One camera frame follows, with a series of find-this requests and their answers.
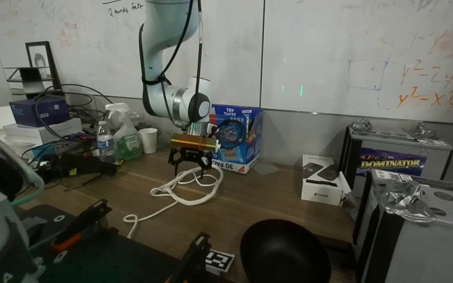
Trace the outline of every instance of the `white box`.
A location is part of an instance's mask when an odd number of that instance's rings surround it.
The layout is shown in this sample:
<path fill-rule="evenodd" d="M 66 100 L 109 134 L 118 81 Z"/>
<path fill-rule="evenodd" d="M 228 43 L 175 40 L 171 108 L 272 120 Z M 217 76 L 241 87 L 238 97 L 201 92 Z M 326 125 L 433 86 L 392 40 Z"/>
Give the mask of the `white box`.
<path fill-rule="evenodd" d="M 346 193 L 351 191 L 343 172 L 335 178 L 319 175 L 327 166 L 333 164 L 333 158 L 322 155 L 302 155 L 302 199 L 340 205 Z"/>
<path fill-rule="evenodd" d="M 68 119 L 60 123 L 50 123 L 50 127 L 58 134 L 72 134 L 83 131 L 82 120 L 79 117 Z M 30 127 L 22 123 L 8 123 L 3 127 L 5 138 L 9 141 L 19 141 L 19 142 L 33 142 L 33 144 L 42 144 L 49 142 L 52 139 L 58 139 L 54 133 L 50 133 L 46 127 Z"/>

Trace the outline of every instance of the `blue box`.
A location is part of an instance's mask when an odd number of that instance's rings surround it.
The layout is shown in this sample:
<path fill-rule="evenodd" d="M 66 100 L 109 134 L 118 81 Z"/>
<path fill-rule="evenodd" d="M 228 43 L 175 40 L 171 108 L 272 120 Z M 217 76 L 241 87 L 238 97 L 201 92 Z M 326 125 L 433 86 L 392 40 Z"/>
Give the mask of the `blue box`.
<path fill-rule="evenodd" d="M 261 150 L 263 109 L 258 106 L 212 105 L 209 123 L 216 127 L 219 166 L 245 174 Z"/>
<path fill-rule="evenodd" d="M 42 119 L 36 116 L 36 100 L 25 98 L 9 101 L 9 108 L 17 123 L 41 127 L 44 123 L 58 123 L 69 119 L 69 108 L 66 98 L 63 97 L 42 97 L 38 100 L 38 112 Z"/>

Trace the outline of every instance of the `wooden table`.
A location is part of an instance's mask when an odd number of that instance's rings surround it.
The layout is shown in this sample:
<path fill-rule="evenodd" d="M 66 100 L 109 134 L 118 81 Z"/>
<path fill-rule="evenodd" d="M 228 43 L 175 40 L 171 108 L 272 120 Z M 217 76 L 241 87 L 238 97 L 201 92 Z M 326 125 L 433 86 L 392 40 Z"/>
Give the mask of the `wooden table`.
<path fill-rule="evenodd" d="M 121 233 L 127 233 L 131 224 L 123 221 L 126 213 L 143 216 L 171 202 L 168 197 L 149 194 L 153 186 L 173 177 L 167 152 L 143 155 L 126 163 L 116 175 L 102 175 L 87 185 L 77 186 L 79 180 L 66 178 L 49 188 L 38 202 L 79 213 L 96 199 L 105 197 L 113 207 L 109 222 Z M 208 232 L 212 248 L 238 255 L 228 273 L 233 281 L 245 281 L 239 243 L 244 230 L 258 219 L 291 219 L 337 244 L 349 246 L 351 216 L 335 205 L 302 200 L 299 177 L 297 169 L 278 164 L 267 174 L 260 174 L 256 169 L 247 175 L 225 171 L 220 189 L 209 202 L 193 207 L 178 204 L 156 218 L 142 221 L 132 238 L 173 257 L 181 257 L 198 232 Z M 186 185 L 178 193 L 193 199 L 205 191 L 195 185 Z M 333 266 L 332 281 L 354 281 L 352 276 L 352 270 Z"/>

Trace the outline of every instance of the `product box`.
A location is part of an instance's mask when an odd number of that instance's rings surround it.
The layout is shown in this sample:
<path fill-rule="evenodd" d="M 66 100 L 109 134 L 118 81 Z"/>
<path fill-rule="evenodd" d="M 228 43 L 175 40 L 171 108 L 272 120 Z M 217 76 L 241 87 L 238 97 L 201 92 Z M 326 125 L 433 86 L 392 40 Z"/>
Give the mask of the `product box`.
<path fill-rule="evenodd" d="M 212 105 L 209 130 L 220 142 L 220 149 L 214 153 L 214 163 L 247 174 L 261 149 L 263 109 L 258 106 Z"/>
<path fill-rule="evenodd" d="M 333 158 L 322 155 L 302 155 L 302 199 L 340 205 L 351 188 Z"/>
<path fill-rule="evenodd" d="M 42 122 L 36 114 L 35 98 L 14 100 L 9 101 L 9 106 L 16 122 L 24 125 L 41 127 L 44 122 L 58 123 L 69 119 L 69 106 L 63 97 L 42 97 L 38 100 L 38 112 Z"/>

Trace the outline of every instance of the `white cable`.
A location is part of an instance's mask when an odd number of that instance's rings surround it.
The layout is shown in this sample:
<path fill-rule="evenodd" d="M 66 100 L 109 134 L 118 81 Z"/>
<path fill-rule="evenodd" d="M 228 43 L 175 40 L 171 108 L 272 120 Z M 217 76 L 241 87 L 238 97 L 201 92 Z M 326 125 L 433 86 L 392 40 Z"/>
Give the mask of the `white cable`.
<path fill-rule="evenodd" d="M 151 196 L 156 196 L 156 197 L 173 197 L 175 202 L 149 213 L 149 215 L 145 215 L 145 216 L 138 216 L 137 213 L 127 213 L 126 216 L 123 216 L 123 221 L 126 222 L 132 222 L 132 227 L 127 233 L 127 237 L 131 238 L 137 224 L 140 221 L 145 221 L 145 219 L 149 219 L 165 210 L 168 210 L 170 207 L 176 205 L 178 202 L 184 204 L 184 205 L 198 205 L 198 204 L 203 204 L 206 200 L 209 200 L 211 197 L 214 197 L 214 194 L 217 193 L 222 180 L 223 180 L 223 169 L 217 164 L 212 163 L 212 167 L 219 172 L 219 175 L 214 175 L 214 174 L 203 174 L 203 177 L 211 177 L 214 178 L 214 182 L 200 182 L 200 175 L 197 174 L 198 171 L 201 171 L 200 166 L 197 167 L 192 167 L 192 169 L 186 169 L 186 171 L 181 171 L 175 178 L 171 178 L 170 182 L 160 185 L 160 186 L 154 186 L 149 189 Z M 211 193 L 198 197 L 198 199 L 184 199 L 181 196 L 178 196 L 175 193 L 175 188 L 179 185 L 179 183 L 192 183 L 192 182 L 197 182 L 200 186 L 212 186 Z"/>

